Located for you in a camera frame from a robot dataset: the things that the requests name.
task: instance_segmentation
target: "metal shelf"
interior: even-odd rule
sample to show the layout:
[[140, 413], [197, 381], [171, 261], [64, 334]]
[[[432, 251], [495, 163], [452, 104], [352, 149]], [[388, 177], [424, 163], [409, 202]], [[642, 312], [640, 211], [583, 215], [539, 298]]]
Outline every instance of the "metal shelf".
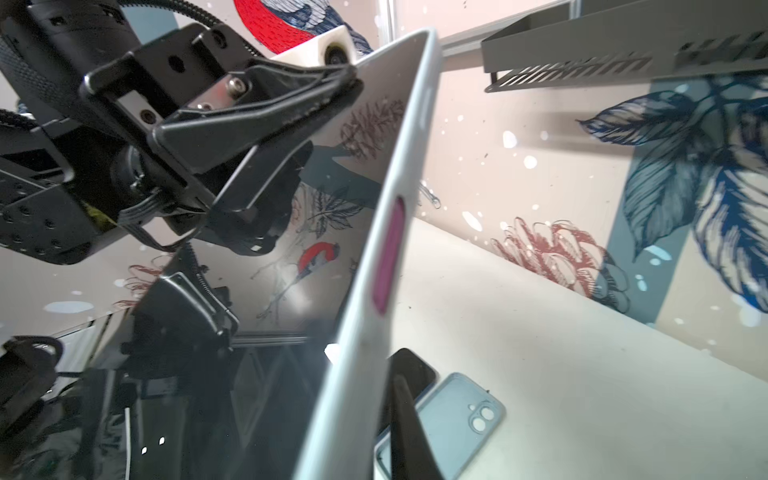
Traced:
[[485, 91], [768, 69], [765, 0], [584, 0], [581, 15], [556, 5], [483, 40]]
[[570, 4], [571, 0], [555, 0], [552, 3], [548, 3], [541, 7], [532, 8], [531, 10], [518, 13], [517, 15], [505, 17], [500, 20], [496, 20], [495, 22], [486, 23], [484, 25], [480, 25], [479, 27], [470, 28], [469, 30], [464, 30], [453, 35], [448, 35], [447, 37], [440, 39], [440, 45], [442, 46], [442, 57], [447, 59], [458, 55], [468, 54], [474, 51], [480, 51], [480, 44], [483, 40], [485, 40], [490, 35], [503, 30], [509, 25], [522, 20], [528, 15], [541, 12], [558, 5]]

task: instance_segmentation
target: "phone case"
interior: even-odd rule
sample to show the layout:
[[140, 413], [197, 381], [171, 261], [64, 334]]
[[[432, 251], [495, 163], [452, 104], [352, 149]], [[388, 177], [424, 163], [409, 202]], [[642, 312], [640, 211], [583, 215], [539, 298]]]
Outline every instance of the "phone case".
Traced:
[[[418, 407], [419, 420], [445, 480], [455, 480], [504, 418], [493, 395], [461, 373], [452, 373]], [[376, 463], [391, 478], [389, 435], [376, 448]]]

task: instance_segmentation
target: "screw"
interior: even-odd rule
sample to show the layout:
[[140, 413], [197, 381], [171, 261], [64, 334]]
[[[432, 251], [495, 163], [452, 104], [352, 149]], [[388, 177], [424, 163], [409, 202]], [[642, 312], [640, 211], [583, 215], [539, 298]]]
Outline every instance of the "screw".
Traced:
[[245, 85], [245, 82], [238, 77], [232, 77], [227, 82], [227, 93], [230, 94], [230, 97], [232, 98], [238, 98], [247, 91], [248, 87]]
[[154, 122], [157, 121], [157, 117], [151, 110], [142, 110], [139, 116], [145, 124], [154, 125]]
[[225, 37], [224, 34], [221, 33], [221, 31], [211, 30], [210, 36], [214, 38], [214, 41], [216, 42], [216, 45], [218, 45], [219, 48], [227, 47], [227, 37]]

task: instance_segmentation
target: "bolt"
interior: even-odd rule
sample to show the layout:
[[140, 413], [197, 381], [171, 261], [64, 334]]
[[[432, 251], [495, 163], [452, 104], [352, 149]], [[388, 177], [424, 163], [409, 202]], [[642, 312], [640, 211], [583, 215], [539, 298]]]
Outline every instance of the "bolt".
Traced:
[[238, 98], [247, 91], [248, 87], [245, 85], [245, 82], [238, 77], [232, 77], [227, 82], [227, 93], [230, 94], [232, 98]]
[[157, 117], [151, 110], [142, 110], [139, 116], [145, 124], [154, 125], [154, 122], [157, 121]]

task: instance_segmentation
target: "white table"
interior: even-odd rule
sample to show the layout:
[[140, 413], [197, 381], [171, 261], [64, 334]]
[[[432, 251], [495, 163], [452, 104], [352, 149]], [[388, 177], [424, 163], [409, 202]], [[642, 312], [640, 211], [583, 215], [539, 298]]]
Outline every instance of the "white table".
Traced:
[[768, 478], [768, 383], [421, 220], [402, 275], [392, 351], [507, 409], [462, 480]]

